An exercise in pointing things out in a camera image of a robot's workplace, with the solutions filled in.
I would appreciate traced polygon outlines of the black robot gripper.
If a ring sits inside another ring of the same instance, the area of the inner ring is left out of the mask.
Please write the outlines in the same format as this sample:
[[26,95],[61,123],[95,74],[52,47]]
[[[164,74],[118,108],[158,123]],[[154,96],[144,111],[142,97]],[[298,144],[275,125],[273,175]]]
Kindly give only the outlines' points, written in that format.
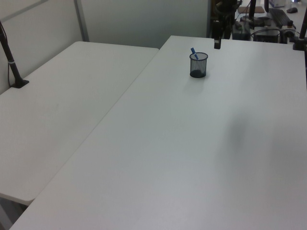
[[218,21],[213,21],[214,49],[221,48],[221,24],[223,22],[224,39],[229,39],[232,32],[232,22],[235,21],[237,0],[216,0],[215,13]]

